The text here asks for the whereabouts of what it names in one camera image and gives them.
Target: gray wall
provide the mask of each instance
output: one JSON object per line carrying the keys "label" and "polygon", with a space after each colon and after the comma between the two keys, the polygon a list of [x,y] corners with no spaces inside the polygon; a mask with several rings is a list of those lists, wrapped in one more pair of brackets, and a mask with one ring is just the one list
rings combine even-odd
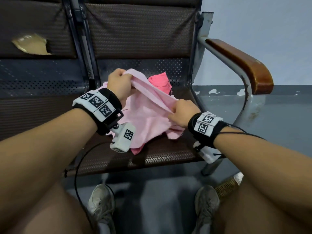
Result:
{"label": "gray wall", "polygon": [[[213,11],[209,37],[262,61],[274,84],[312,84],[312,0],[203,0]],[[239,85],[240,78],[208,51],[194,85]]]}

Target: gray sneaker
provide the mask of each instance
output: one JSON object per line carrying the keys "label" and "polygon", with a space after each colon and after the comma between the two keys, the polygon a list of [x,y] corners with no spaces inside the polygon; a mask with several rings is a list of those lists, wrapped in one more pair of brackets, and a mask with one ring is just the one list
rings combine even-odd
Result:
{"label": "gray sneaker", "polygon": [[109,186],[100,184],[95,187],[88,201],[88,210],[98,222],[109,226],[111,234],[116,233],[112,219],[115,210],[115,198]]}
{"label": "gray sneaker", "polygon": [[220,205],[216,190],[212,186],[200,188],[195,196],[196,227],[192,234],[198,234],[204,224],[212,224],[215,211]]}

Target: brown armrest pad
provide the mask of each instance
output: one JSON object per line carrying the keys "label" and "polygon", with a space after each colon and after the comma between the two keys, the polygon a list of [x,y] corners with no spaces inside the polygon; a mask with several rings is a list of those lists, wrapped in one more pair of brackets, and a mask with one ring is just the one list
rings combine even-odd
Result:
{"label": "brown armrest pad", "polygon": [[272,92],[274,86],[273,79],[269,70],[262,62],[220,39],[206,39],[206,43],[246,72],[252,85],[252,94],[270,94]]}

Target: hand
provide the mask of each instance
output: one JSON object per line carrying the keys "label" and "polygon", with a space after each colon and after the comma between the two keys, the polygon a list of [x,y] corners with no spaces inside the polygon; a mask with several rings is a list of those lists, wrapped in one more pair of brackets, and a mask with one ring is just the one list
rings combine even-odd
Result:
{"label": "hand", "polygon": [[135,92],[135,89],[131,88],[132,75],[123,75],[124,72],[123,69],[116,69],[108,76],[107,82],[107,88],[120,100],[122,107],[126,105],[127,98]]}
{"label": "hand", "polygon": [[171,110],[173,114],[169,114],[168,118],[183,128],[187,128],[192,116],[201,112],[191,100],[184,99],[178,100]]}

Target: person's right arm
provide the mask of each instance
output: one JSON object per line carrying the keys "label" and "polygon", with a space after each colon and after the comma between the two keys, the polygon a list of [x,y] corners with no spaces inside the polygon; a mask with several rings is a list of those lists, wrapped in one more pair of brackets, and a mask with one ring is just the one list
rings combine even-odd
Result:
{"label": "person's right arm", "polygon": [[[169,119],[186,128],[200,110],[191,101],[179,100]],[[222,132],[241,132],[225,127]],[[312,159],[299,152],[244,134],[220,134],[220,150],[266,197],[285,211],[301,210],[302,221],[312,222]]]}

